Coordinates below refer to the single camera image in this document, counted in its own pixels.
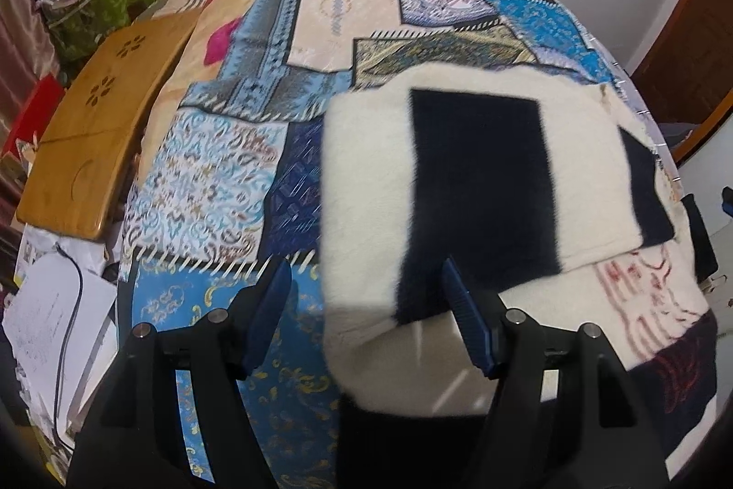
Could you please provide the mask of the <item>green patterned storage bag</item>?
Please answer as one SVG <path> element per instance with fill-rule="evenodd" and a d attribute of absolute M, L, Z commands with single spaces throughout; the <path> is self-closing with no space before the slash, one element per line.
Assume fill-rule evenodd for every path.
<path fill-rule="evenodd" d="M 61 65 L 88 58 L 110 33 L 129 26 L 157 0 L 71 0 L 42 5 Z"/>

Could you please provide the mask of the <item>red box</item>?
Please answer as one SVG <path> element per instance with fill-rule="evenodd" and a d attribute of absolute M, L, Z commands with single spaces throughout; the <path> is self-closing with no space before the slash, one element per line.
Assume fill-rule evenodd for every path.
<path fill-rule="evenodd" d="M 65 88 L 52 73 L 41 78 L 33 88 L 24 108 L 21 109 L 20 115 L 12 124 L 10 133 L 2 146 L 1 155 L 11 154 L 19 159 L 17 142 L 32 143 L 34 140 L 38 142 L 60 105 L 63 95 L 65 95 Z"/>

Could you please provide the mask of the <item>blue patchwork bedspread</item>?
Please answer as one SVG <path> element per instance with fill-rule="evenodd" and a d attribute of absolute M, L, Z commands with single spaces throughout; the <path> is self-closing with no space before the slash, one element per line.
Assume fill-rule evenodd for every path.
<path fill-rule="evenodd" d="M 150 113 L 126 214 L 119 325 L 224 308 L 275 254 L 293 287 L 240 392 L 283 488 L 335 479 L 337 386 L 322 354 L 323 112 L 333 95 L 427 61 L 536 65 L 644 109 L 555 0 L 209 0 Z"/>

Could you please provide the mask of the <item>white paper sheets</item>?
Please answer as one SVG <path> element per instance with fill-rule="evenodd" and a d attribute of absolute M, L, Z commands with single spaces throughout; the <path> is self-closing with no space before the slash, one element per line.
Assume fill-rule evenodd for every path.
<path fill-rule="evenodd" d="M 102 278 L 106 265 L 104 244 L 26 226 L 14 272 L 17 291 L 2 318 L 22 412 L 65 458 L 117 352 L 110 319 L 115 287 Z"/>

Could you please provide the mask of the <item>wooden folding lap table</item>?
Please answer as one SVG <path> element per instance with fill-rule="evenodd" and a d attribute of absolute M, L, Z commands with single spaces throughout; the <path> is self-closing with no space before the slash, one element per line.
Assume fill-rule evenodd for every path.
<path fill-rule="evenodd" d="M 16 217 L 95 241 L 113 216 L 145 119 L 199 21 L 197 10 L 109 35 L 68 88 L 40 145 Z"/>

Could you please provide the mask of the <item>brown wooden door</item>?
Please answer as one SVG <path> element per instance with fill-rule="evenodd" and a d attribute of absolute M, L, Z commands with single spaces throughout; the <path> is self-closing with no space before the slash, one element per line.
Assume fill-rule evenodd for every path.
<path fill-rule="evenodd" d="M 678 0 L 632 73 L 657 124 L 691 124 L 670 147 L 678 165 L 732 115 L 732 0 Z"/>

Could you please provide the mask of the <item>white and navy knit sweater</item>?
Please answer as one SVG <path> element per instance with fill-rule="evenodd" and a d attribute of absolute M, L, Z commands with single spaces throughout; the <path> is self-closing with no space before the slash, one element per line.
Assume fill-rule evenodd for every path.
<path fill-rule="evenodd" d="M 613 87 L 428 63 L 337 95 L 321 202 L 324 354 L 363 410 L 487 412 L 496 386 L 472 365 L 442 289 L 453 259 L 539 323 L 600 325 L 668 468 L 710 431 L 717 323 L 687 210 Z"/>

